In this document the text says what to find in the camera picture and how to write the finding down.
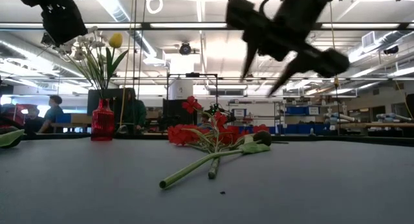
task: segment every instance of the glass vase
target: glass vase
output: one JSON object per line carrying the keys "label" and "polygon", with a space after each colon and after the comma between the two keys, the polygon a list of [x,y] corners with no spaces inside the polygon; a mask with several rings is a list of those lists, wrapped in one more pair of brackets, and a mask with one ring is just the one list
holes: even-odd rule
{"label": "glass vase", "polygon": [[109,100],[101,98],[98,109],[92,113],[92,135],[93,141],[112,140],[115,129],[114,112],[109,108]]}

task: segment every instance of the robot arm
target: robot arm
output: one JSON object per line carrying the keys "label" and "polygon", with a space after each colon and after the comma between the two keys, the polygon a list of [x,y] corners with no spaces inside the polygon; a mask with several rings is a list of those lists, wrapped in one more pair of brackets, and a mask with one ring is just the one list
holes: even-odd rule
{"label": "robot arm", "polygon": [[269,92],[269,96],[295,73],[315,71],[320,76],[332,77],[345,72],[349,67],[348,57],[333,49],[321,52],[305,42],[323,8],[330,0],[284,0],[273,19],[264,15],[263,6],[257,12],[254,4],[247,0],[229,0],[226,22],[244,30],[247,56],[241,79],[244,79],[256,53],[270,55],[282,61],[290,51],[298,55]]}

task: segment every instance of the yellow tulip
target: yellow tulip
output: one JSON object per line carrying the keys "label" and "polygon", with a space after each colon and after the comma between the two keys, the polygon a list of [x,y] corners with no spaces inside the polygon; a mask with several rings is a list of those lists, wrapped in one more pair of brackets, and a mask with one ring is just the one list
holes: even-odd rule
{"label": "yellow tulip", "polygon": [[115,33],[109,40],[109,45],[114,49],[119,49],[122,46],[122,35],[121,33]]}

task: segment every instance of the desk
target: desk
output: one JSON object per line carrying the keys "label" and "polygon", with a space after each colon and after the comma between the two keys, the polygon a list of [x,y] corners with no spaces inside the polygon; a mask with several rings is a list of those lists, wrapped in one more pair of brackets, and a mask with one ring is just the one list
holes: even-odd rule
{"label": "desk", "polygon": [[158,183],[205,156],[166,140],[23,141],[0,151],[3,223],[412,223],[414,148],[272,144]]}
{"label": "desk", "polygon": [[75,128],[82,128],[84,133],[87,132],[87,128],[91,126],[91,124],[76,124],[76,123],[51,123],[53,127],[53,133],[56,133],[56,128],[68,128],[68,129],[75,129]]}

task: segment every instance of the flower stem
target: flower stem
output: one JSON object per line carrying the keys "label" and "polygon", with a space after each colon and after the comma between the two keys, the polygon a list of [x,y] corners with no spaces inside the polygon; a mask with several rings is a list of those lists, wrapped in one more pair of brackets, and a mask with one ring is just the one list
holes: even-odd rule
{"label": "flower stem", "polygon": [[219,165],[220,165],[220,157],[213,159],[212,165],[210,166],[210,170],[208,171],[208,178],[215,179],[217,173],[219,172]]}
{"label": "flower stem", "polygon": [[188,175],[190,172],[197,169],[199,166],[201,166],[204,163],[208,162],[210,159],[214,159],[214,158],[222,157],[222,156],[227,156],[227,155],[238,154],[238,153],[243,153],[243,150],[232,150],[232,151],[226,151],[226,152],[211,153],[211,154],[203,157],[202,159],[199,159],[198,161],[191,163],[190,165],[188,165],[187,167],[179,170],[178,172],[174,173],[173,175],[163,179],[159,184],[160,188],[162,188],[162,189],[167,188],[168,186],[172,185],[173,183],[175,183],[179,179],[181,179],[184,176]]}

